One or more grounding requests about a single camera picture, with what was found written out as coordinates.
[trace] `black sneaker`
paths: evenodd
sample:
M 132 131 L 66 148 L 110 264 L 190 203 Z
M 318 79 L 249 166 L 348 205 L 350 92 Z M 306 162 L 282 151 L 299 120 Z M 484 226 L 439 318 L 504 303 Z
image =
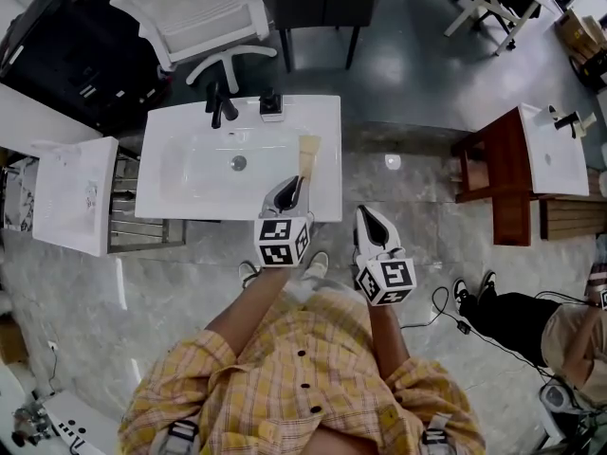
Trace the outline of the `black sneaker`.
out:
M 466 286 L 466 282 L 464 282 L 464 280 L 462 280 L 461 278 L 455 280 L 452 292 L 453 298 L 455 299 L 455 306 L 457 307 L 457 312 L 459 313 L 459 309 L 462 306 L 463 299 L 466 299 L 470 296 L 468 287 Z
M 483 282 L 481 283 L 481 291 L 478 293 L 478 300 L 481 299 L 483 294 L 489 289 L 493 289 L 495 291 L 495 282 L 497 280 L 497 275 L 495 271 L 489 270 L 485 273 L 485 277 L 483 278 Z

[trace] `white sneaker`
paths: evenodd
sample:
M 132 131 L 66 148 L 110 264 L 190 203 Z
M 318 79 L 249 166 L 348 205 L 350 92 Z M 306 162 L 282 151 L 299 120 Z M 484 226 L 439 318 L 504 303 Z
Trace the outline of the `white sneaker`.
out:
M 485 274 L 485 277 L 483 278 L 483 283 L 481 284 L 481 290 L 478 293 L 478 300 L 481 299 L 481 297 L 483 296 L 483 294 L 487 290 L 489 290 L 489 288 L 492 288 L 493 290 L 495 290 L 495 283 L 496 282 L 497 282 L 497 275 L 495 274 L 495 271 L 489 270 Z
M 328 269 L 329 255 L 324 251 L 319 251 L 310 260 L 307 269 L 303 273 L 302 279 L 309 277 L 324 278 Z
M 462 300 L 469 297 L 470 295 L 464 280 L 462 280 L 461 278 L 455 280 L 455 283 L 453 284 L 452 293 L 453 299 L 455 300 L 455 306 L 457 307 L 457 313 L 459 313 L 459 310 L 462 306 Z
M 240 263 L 240 266 L 238 266 L 238 278 L 240 278 L 243 288 L 247 288 L 260 273 L 261 269 L 257 268 L 250 261 L 243 261 Z

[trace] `floor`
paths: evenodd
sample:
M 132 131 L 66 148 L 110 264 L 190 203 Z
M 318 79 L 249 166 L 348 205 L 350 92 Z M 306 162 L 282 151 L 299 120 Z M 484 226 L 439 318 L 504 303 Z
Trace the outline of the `floor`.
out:
M 263 44 L 279 49 L 276 58 L 242 56 L 234 60 L 239 96 L 258 96 L 273 86 L 285 94 L 341 96 L 344 122 L 385 121 L 457 130 L 478 130 L 520 102 L 563 112 L 593 111 L 599 123 L 583 140 L 588 164 L 604 169 L 600 144 L 607 141 L 596 97 L 571 70 L 553 22 L 560 15 L 542 10 L 516 39 L 517 48 L 493 56 L 505 34 L 493 18 L 480 33 L 445 29 L 466 1 L 380 0 L 372 25 L 360 32 L 352 68 L 344 70 L 351 29 L 305 28 L 290 34 L 294 70 L 285 72 L 278 32 Z M 205 100 L 212 80 L 225 85 L 220 64 L 205 71 L 193 87 L 186 76 L 198 61 L 174 74 L 173 94 L 162 105 Z
M 599 145 L 607 141 L 597 101 L 576 80 L 554 35 L 557 14 L 543 11 L 522 30 L 514 51 L 495 58 L 503 33 L 491 19 L 481 33 L 462 27 L 449 39 L 442 35 L 462 5 L 381 0 L 348 72 L 349 29 L 294 30 L 290 74 L 280 53 L 235 60 L 242 96 L 268 85 L 287 94 L 341 96 L 344 220 L 320 227 L 311 252 L 329 251 L 329 275 L 349 282 L 355 206 L 369 204 L 393 219 L 419 279 L 399 311 L 403 324 L 431 318 L 435 288 L 450 287 L 459 276 L 474 288 L 487 268 L 497 271 L 501 291 L 581 295 L 595 256 L 592 237 L 542 242 L 537 209 L 531 247 L 493 246 L 490 204 L 454 204 L 456 167 L 445 145 L 461 137 L 453 129 L 477 130 L 521 101 L 583 115 L 595 111 L 599 124 L 583 142 L 593 167 L 604 168 Z M 280 49 L 275 32 L 265 44 Z M 190 88 L 184 81 L 194 66 L 177 69 L 163 106 L 204 100 L 206 84 L 222 79 L 216 66 Z M 137 147 L 141 136 L 129 141 Z M 398 171 L 386 168 L 387 153 L 401 155 Z M 190 222 L 183 247 L 102 259 L 36 242 L 27 233 L 5 230 L 2 236 L 3 283 L 40 385 L 50 389 L 54 358 L 46 342 L 54 340 L 54 389 L 69 388 L 117 420 L 152 362 L 239 294 L 237 265 L 254 258 L 247 223 Z M 437 292 L 439 303 L 443 295 Z M 488 453 L 521 453 L 533 445 L 540 435 L 535 393 L 541 379 L 531 368 L 463 336 L 449 318 L 403 332 L 413 353 L 438 359 L 466 389 Z
M 534 209 L 531 247 L 493 246 L 490 204 L 453 202 L 456 167 L 436 137 L 452 141 L 458 134 L 435 132 L 399 131 L 433 136 L 412 144 L 376 140 L 396 133 L 386 125 L 348 130 L 358 140 L 344 147 L 344 220 L 321 226 L 309 251 L 329 252 L 329 276 L 350 282 L 353 214 L 364 203 L 395 222 L 414 259 L 419 286 L 399 308 L 403 324 L 431 318 L 435 288 L 450 287 L 460 276 L 476 288 L 487 268 L 496 270 L 503 292 L 581 295 L 594 238 L 542 242 Z M 401 156 L 399 170 L 387 168 L 386 153 Z M 5 230 L 3 239 L 3 283 L 40 385 L 48 391 L 54 359 L 46 342 L 54 340 L 59 362 L 53 387 L 73 390 L 117 420 L 152 362 L 239 294 L 237 265 L 254 258 L 251 223 L 190 222 L 185 246 L 100 259 L 37 242 L 28 233 Z M 444 295 L 437 292 L 439 304 Z M 450 318 L 403 332 L 412 353 L 442 362 L 467 391 L 489 453 L 521 453 L 533 444 L 541 432 L 535 411 L 541 379 L 531 368 L 478 337 L 464 337 Z

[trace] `marble floor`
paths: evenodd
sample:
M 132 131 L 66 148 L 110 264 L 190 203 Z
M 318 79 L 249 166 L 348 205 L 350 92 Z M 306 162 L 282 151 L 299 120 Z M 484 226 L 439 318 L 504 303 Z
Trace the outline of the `marble floor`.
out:
M 374 130 L 366 136 L 376 137 Z M 352 219 L 355 206 L 365 203 L 394 220 L 415 261 L 419 286 L 398 308 L 403 324 L 431 318 L 436 287 L 451 287 L 463 276 L 475 288 L 487 268 L 497 272 L 503 292 L 582 294 L 595 256 L 592 236 L 543 242 L 534 209 L 531 247 L 494 246 L 490 204 L 453 202 L 456 168 L 447 148 L 412 149 L 390 140 L 360 145 L 344 143 L 343 222 L 320 226 L 310 247 L 310 253 L 329 252 L 330 277 L 350 282 Z M 386 167 L 386 153 L 400 154 L 399 170 Z M 53 340 L 59 345 L 53 387 L 71 389 L 117 420 L 153 361 L 203 328 L 240 293 L 237 266 L 254 258 L 252 225 L 244 222 L 190 222 L 185 246 L 106 258 L 41 243 L 28 233 L 5 230 L 2 235 L 3 285 L 41 389 L 49 391 L 54 358 L 46 343 Z M 439 304 L 443 295 L 436 294 Z M 467 391 L 489 453 L 523 453 L 533 445 L 541 433 L 535 411 L 541 379 L 533 369 L 459 333 L 450 318 L 405 329 L 403 335 L 412 353 L 438 359 Z

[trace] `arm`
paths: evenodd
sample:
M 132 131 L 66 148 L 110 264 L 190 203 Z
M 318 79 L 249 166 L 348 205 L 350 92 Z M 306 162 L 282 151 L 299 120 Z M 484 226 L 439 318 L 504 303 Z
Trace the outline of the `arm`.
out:
M 265 269 L 207 330 L 216 332 L 228 342 L 236 356 L 245 349 L 267 310 L 283 291 L 291 271 L 288 268 Z
M 562 371 L 569 381 L 579 390 L 583 388 L 588 376 L 592 372 L 594 361 L 585 359 L 584 355 L 588 349 L 588 342 L 600 317 L 602 310 L 596 307 L 588 307 L 581 322 L 578 332 L 574 335 L 562 363 Z
M 409 351 L 391 305 L 383 307 L 369 305 L 369 317 L 379 375 L 385 380 L 409 359 Z
M 288 280 L 290 270 L 264 270 L 207 329 L 181 340 L 141 380 L 120 425 L 123 453 L 148 453 L 156 434 L 195 415 L 209 378 L 233 365 Z
M 485 441 L 465 393 L 437 362 L 410 357 L 392 306 L 369 305 L 369 317 L 379 374 L 396 402 L 425 428 L 436 413 L 450 415 L 445 431 L 452 442 L 467 454 L 485 454 Z

